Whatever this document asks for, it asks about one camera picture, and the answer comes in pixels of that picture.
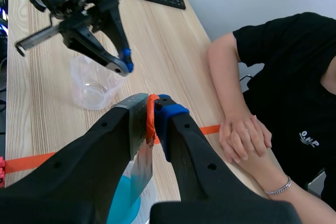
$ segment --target metal rod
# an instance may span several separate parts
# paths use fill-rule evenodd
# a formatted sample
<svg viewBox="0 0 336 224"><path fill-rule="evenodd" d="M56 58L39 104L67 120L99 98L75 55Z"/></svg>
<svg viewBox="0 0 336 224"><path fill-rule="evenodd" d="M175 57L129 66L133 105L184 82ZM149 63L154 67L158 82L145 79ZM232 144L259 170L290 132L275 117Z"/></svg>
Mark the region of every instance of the metal rod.
<svg viewBox="0 0 336 224"><path fill-rule="evenodd" d="M35 33L19 42L16 43L15 47L20 52L20 54L23 54L22 49L28 50L30 48L35 47L36 45L40 44L41 42L51 38L52 36L55 36L59 33L59 26L51 26L43 29L42 31L39 31L38 33Z"/></svg>

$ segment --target robotic arm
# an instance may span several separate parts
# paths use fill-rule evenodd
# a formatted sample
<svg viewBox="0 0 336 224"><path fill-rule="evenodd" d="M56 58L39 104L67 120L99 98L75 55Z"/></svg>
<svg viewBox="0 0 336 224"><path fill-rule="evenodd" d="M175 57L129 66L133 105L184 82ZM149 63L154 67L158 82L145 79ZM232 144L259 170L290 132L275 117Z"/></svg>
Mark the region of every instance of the robotic arm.
<svg viewBox="0 0 336 224"><path fill-rule="evenodd" d="M114 192L145 136L147 94L115 105L82 137L27 177L0 190L0 223L106 223ZM155 128L182 202L161 202L150 223L300 224L293 206L264 199L230 171L188 111L155 102Z"/></svg>
<svg viewBox="0 0 336 224"><path fill-rule="evenodd" d="M126 76L133 71L131 49L121 24L119 0L29 0L39 11L50 10L50 27L29 36L16 44L24 56L28 50L60 33L64 44L71 50L86 55L106 68ZM94 7L86 9L88 4ZM51 18L63 20L53 26ZM114 43L119 56L109 54L92 32L102 31Z"/></svg>

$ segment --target black t-shirt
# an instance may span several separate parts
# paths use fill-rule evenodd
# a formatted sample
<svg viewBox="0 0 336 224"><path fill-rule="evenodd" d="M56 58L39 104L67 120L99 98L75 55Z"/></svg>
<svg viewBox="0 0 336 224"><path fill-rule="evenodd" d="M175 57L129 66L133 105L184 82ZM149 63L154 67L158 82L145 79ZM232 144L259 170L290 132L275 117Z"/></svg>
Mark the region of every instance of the black t-shirt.
<svg viewBox="0 0 336 224"><path fill-rule="evenodd" d="M244 98L282 169L303 188L325 169L321 198L336 210L336 95L320 83L336 56L336 20L303 13L233 34L242 62L265 64Z"/></svg>

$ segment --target wrist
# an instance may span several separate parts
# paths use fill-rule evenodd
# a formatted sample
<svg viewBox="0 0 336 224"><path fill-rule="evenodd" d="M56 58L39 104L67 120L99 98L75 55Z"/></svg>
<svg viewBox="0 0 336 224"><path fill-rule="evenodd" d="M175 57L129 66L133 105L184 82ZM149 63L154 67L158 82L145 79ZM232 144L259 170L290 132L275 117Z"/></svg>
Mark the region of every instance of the wrist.
<svg viewBox="0 0 336 224"><path fill-rule="evenodd" d="M278 190L288 182L287 175L276 166L256 173L253 177L265 191Z"/></svg>
<svg viewBox="0 0 336 224"><path fill-rule="evenodd" d="M234 119L250 115L250 110L245 102L236 103L232 106L227 106L227 108L228 109L224 109L225 118Z"/></svg>

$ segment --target orange tape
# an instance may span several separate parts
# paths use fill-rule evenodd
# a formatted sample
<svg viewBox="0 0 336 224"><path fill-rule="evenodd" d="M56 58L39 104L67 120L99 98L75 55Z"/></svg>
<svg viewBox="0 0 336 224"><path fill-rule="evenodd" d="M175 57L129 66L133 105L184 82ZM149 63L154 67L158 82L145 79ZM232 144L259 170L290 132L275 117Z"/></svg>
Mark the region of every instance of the orange tape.
<svg viewBox="0 0 336 224"><path fill-rule="evenodd" d="M213 126L202 127L200 129L204 135L209 135L213 133L218 133L219 126L220 125L213 125ZM154 144L159 144L159 143L160 141L158 137L156 136ZM28 169L39 167L41 164L43 164L48 158L53 156L55 153L56 152L52 152L52 153L47 153L47 154L42 154L42 155L6 160L5 173L7 174L15 173L15 172L20 172L22 170L28 170Z"/></svg>
<svg viewBox="0 0 336 224"><path fill-rule="evenodd" d="M159 141L154 125L154 102L159 98L156 94L151 94L147 98L146 142L149 146Z"/></svg>
<svg viewBox="0 0 336 224"><path fill-rule="evenodd" d="M212 126L207 126L207 127L201 127L200 129L201 129L203 135L209 135L209 134L218 133L220 126L221 126L220 124L219 125L212 125Z"/></svg>
<svg viewBox="0 0 336 224"><path fill-rule="evenodd" d="M39 167L55 153L56 152L52 152L42 155L6 160L5 173L8 174L20 172L21 170L28 170Z"/></svg>

